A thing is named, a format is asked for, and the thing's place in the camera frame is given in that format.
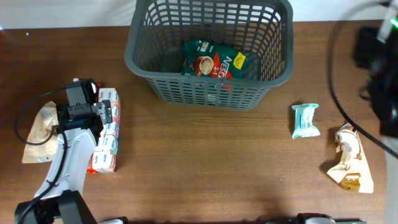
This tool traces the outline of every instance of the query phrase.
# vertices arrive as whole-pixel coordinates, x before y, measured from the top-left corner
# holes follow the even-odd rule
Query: basket
[[[249,110],[293,70],[287,0],[137,0],[124,59],[168,103]],[[213,40],[246,56],[244,78],[180,73],[184,40]]]

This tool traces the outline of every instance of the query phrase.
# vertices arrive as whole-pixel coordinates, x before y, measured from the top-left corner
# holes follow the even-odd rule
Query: white wall
[[[294,21],[335,21],[345,9],[374,0],[290,0]],[[136,0],[0,0],[3,29],[128,26]],[[382,19],[377,7],[353,20]]]

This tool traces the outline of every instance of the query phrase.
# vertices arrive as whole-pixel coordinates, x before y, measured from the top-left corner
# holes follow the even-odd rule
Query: beige packet
[[[58,124],[56,104],[52,101],[47,102],[37,113],[33,126],[27,137],[29,142],[42,142],[48,138],[51,128]],[[22,163],[37,163],[53,161],[57,150],[57,135],[43,145],[31,146],[26,144]]]
[[[373,180],[358,131],[345,123],[335,135],[336,152],[343,151],[340,162],[327,174],[345,190],[373,193]]]

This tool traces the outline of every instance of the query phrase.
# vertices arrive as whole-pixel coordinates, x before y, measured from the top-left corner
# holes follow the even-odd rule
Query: wooden table
[[[386,163],[380,148],[362,138],[373,194],[347,192],[325,174],[340,159],[333,138],[344,121],[326,87],[332,24],[294,24],[292,78],[250,111],[159,100],[146,80],[124,64],[128,27],[2,31],[0,223],[13,222],[16,205],[31,200],[50,167],[21,164],[24,145],[13,131],[17,112],[74,77],[105,82],[121,97],[118,171],[86,176],[84,199],[98,221],[127,216],[135,221],[219,222],[313,212],[382,223]],[[366,71],[355,68],[350,58],[360,24],[369,22],[351,22],[343,30],[335,86],[347,112],[379,137],[379,122],[358,98],[360,85],[355,84],[365,84]],[[57,94],[30,108],[20,124],[23,136],[47,100],[65,99],[64,93]],[[300,102],[320,105],[313,122],[321,136],[292,140],[290,107]]]

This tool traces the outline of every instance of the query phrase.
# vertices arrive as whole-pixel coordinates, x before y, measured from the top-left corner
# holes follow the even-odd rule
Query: green light
[[[398,20],[397,20],[397,19],[391,19],[390,22],[391,22],[391,24],[392,24],[394,27],[398,28]]]

